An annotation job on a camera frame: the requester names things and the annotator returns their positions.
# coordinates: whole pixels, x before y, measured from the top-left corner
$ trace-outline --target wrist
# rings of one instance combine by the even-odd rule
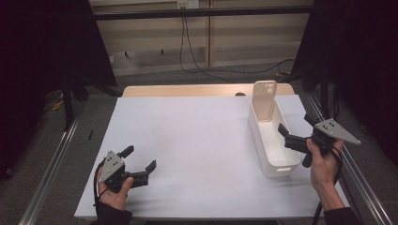
[[[321,187],[316,190],[325,211],[344,208],[345,205],[334,186]]]

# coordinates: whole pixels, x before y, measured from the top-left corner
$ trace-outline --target black sleeve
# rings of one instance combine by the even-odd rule
[[[131,220],[131,212],[121,211],[109,206],[106,203],[98,202],[98,220],[92,222],[91,225],[129,225]]]
[[[354,214],[351,208],[340,208],[333,209],[329,211],[325,211],[325,222],[327,225],[360,225],[360,221],[357,216]]]

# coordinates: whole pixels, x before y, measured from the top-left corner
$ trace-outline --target white table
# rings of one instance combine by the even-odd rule
[[[222,85],[230,94],[237,91],[228,89],[228,85],[236,84]],[[135,152],[125,159],[127,171],[142,171],[153,159],[158,163],[149,177],[149,185],[129,193],[126,209],[134,218],[259,219],[314,215],[319,200],[311,187],[309,169],[300,165],[290,176],[265,177],[248,121],[251,97],[228,95],[172,94],[173,97],[118,100],[96,166],[109,150],[117,153],[132,144]],[[309,136],[312,128],[303,120],[305,111],[299,97],[277,98],[291,133]],[[92,206],[94,170],[75,217],[96,217]],[[337,189],[348,205],[339,185]]]

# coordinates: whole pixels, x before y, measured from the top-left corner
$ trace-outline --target hand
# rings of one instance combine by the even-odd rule
[[[102,203],[106,203],[110,206],[112,206],[115,209],[118,210],[124,210],[126,207],[126,199],[127,199],[127,192],[129,192],[132,182],[134,181],[132,177],[127,178],[123,185],[122,188],[118,193],[113,193],[111,190],[107,189],[108,186],[105,183],[99,183],[100,180],[100,174],[102,172],[102,167],[99,168],[99,173],[97,176],[97,184],[99,186],[99,194],[100,195],[100,201]]]
[[[332,151],[337,156],[340,156],[343,145],[343,140],[337,140],[334,143],[336,149],[333,148]],[[322,206],[325,210],[344,208],[343,201],[334,187],[334,175],[337,173],[338,161],[332,153],[322,156],[319,147],[311,139],[307,140],[307,147],[313,154],[311,183],[319,196]]]

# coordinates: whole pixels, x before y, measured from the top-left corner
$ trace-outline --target plastic bin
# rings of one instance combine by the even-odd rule
[[[278,132],[281,123],[287,129],[278,101],[274,81],[256,82],[249,112],[256,149],[264,175],[287,176],[301,162],[297,151],[284,147],[284,137]]]

